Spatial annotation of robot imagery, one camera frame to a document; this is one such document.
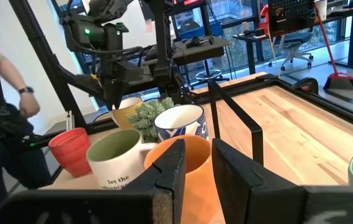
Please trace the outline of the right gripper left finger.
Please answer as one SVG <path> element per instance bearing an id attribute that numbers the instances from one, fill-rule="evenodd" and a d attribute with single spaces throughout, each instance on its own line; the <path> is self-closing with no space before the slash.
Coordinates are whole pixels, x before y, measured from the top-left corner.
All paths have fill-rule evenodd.
<path id="1" fill-rule="evenodd" d="M 175 141 L 121 190 L 28 190 L 8 198 L 0 223 L 180 223 L 186 147 Z"/>

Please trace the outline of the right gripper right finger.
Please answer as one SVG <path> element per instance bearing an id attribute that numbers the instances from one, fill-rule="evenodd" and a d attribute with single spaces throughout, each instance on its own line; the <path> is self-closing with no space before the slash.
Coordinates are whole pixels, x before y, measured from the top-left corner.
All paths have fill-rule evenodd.
<path id="1" fill-rule="evenodd" d="M 296 185 L 221 139 L 213 140 L 212 163 L 226 223 L 353 224 L 353 187 Z"/>

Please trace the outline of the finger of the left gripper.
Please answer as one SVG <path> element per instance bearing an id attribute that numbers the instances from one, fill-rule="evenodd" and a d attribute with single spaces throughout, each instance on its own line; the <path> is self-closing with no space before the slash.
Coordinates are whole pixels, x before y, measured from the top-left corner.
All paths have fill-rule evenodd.
<path id="1" fill-rule="evenodd" d="M 111 111 L 113 107 L 118 109 L 123 96 L 123 83 L 117 81 L 105 82 L 103 86 L 104 97 L 107 100 L 106 106 Z"/>

